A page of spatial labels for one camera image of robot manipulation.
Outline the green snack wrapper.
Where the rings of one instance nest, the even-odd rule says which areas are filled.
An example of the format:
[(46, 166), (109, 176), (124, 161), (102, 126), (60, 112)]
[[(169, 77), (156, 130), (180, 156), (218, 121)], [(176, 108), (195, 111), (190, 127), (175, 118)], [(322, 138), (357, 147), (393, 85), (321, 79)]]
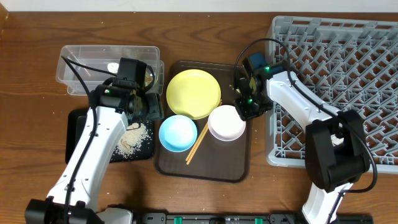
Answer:
[(153, 74), (151, 74), (150, 72), (146, 72), (145, 75), (145, 86), (148, 86), (153, 80)]

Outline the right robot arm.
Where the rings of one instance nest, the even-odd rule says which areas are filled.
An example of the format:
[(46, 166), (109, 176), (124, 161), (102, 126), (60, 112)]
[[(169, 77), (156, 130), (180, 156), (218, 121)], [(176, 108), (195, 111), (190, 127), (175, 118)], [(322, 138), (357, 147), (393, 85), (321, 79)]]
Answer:
[(233, 87), (241, 97), (234, 102), (242, 120), (256, 118), (281, 105), (305, 132), (305, 168), (312, 181), (301, 209), (307, 223), (331, 223), (353, 184), (373, 161), (368, 154), (363, 120), (354, 110), (341, 111), (311, 92), (283, 63), (269, 65), (262, 53), (243, 60), (243, 75)]

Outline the light blue bowl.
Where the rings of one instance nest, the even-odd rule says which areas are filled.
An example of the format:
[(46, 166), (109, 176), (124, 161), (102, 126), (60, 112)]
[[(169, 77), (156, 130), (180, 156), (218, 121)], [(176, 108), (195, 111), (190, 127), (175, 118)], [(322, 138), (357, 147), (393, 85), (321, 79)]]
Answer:
[(183, 115), (173, 115), (160, 125), (159, 140), (170, 152), (184, 152), (196, 142), (198, 131), (195, 123)]

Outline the pink white bowl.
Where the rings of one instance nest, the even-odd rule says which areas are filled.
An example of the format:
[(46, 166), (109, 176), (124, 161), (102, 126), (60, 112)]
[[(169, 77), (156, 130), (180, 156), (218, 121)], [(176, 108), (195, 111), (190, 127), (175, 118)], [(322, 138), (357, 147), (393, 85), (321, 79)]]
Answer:
[(244, 133), (246, 122), (239, 117), (234, 106), (221, 105), (210, 113), (208, 129), (220, 141), (234, 141)]

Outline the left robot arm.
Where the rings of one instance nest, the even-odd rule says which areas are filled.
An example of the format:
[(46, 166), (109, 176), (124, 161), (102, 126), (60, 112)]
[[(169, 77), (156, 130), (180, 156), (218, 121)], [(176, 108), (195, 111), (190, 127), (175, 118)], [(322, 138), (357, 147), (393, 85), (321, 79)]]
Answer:
[(32, 199), (26, 223), (132, 223), (128, 208), (98, 212), (98, 195), (111, 156), (128, 126), (162, 119), (157, 93), (145, 84), (152, 68), (140, 60), (121, 58), (114, 73), (93, 91), (86, 90), (90, 108), (73, 154), (45, 200)]

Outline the pile of rice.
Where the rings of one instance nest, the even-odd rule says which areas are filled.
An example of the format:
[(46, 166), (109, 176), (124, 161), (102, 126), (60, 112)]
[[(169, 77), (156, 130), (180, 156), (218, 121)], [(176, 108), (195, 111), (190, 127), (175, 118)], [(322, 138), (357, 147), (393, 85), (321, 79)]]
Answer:
[(150, 134), (144, 124), (133, 123), (118, 141), (114, 155), (121, 159), (133, 160), (150, 146)]

